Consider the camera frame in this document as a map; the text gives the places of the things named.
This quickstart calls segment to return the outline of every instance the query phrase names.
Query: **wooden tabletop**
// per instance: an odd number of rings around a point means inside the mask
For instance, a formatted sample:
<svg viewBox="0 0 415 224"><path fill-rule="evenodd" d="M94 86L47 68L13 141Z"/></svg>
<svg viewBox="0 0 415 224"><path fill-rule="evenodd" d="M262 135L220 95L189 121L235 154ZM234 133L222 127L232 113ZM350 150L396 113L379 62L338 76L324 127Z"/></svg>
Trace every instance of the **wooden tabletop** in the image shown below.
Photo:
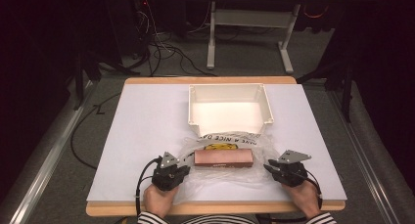
<svg viewBox="0 0 415 224"><path fill-rule="evenodd" d="M229 76L229 77L136 77L125 84L208 84L208 83L264 83L297 84L290 76ZM342 210L345 201L323 201L322 210ZM278 213L298 210L292 202L183 202L175 205L171 215L199 215L225 213ZM135 202L89 202L90 216L134 216Z"/></svg>

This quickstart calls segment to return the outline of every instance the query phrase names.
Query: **hand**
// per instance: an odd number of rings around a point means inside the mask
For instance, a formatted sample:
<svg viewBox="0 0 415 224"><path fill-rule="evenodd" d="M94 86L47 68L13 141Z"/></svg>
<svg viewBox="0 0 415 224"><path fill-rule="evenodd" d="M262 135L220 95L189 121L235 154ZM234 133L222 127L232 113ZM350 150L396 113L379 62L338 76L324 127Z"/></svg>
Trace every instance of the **hand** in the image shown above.
<svg viewBox="0 0 415 224"><path fill-rule="evenodd" d="M311 219L320 214L318 207L317 189L308 181L294 188L282 184L283 188L290 194L294 204L305 214L307 219Z"/></svg>
<svg viewBox="0 0 415 224"><path fill-rule="evenodd" d="M173 199L178 192L179 187L173 188L171 191L163 192L155 185L150 185L144 191L144 206L146 211L151 212L160 218L164 218L170 211Z"/></svg>

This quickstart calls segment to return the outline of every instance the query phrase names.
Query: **clear plastic bag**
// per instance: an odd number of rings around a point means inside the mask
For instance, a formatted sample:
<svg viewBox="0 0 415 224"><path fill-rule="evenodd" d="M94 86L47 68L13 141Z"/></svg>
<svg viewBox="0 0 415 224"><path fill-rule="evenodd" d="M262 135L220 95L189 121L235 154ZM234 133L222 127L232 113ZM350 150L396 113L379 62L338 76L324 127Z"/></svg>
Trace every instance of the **clear plastic bag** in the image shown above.
<svg viewBox="0 0 415 224"><path fill-rule="evenodd" d="M254 158L253 166L242 168L195 166L194 151L202 150L212 144L222 144L223 147L236 145L239 149L251 149ZM180 165L188 165L191 169L189 175L180 185L174 203L187 201L203 186L218 180L236 182L246 186L270 181L272 176L263 165L269 159L276 157L279 155L273 146L272 136L248 132L223 132L207 134L198 139L185 138L178 158Z"/></svg>

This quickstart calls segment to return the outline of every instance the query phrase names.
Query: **white tray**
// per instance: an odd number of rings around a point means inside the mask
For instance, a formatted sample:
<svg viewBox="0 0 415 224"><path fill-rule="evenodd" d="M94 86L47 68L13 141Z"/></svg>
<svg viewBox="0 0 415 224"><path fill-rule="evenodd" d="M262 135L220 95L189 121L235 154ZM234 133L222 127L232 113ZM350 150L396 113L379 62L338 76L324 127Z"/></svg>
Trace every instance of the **white tray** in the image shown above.
<svg viewBox="0 0 415 224"><path fill-rule="evenodd" d="M189 125L198 136L229 131L262 133L273 122L263 84L189 86Z"/></svg>

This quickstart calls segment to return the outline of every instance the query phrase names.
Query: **person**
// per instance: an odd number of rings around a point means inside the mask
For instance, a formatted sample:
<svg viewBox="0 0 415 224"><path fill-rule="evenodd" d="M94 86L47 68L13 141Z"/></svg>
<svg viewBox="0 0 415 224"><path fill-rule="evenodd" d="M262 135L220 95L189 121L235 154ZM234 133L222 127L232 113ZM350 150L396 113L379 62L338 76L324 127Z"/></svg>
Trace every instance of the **person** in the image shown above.
<svg viewBox="0 0 415 224"><path fill-rule="evenodd" d="M294 188L284 184L282 184L282 187L289 193L299 210L304 213L307 219L306 224L337 223L329 212L321 212L318 207L316 188L310 182L304 181L301 185ZM172 207L173 199L178 189L179 187L176 187L171 191L163 192L155 185L150 185L144 192L144 206L146 207L146 211L142 211L139 214L137 223L167 224L168 222L164 218ZM257 222L237 215L206 215L193 218L184 223L254 224Z"/></svg>

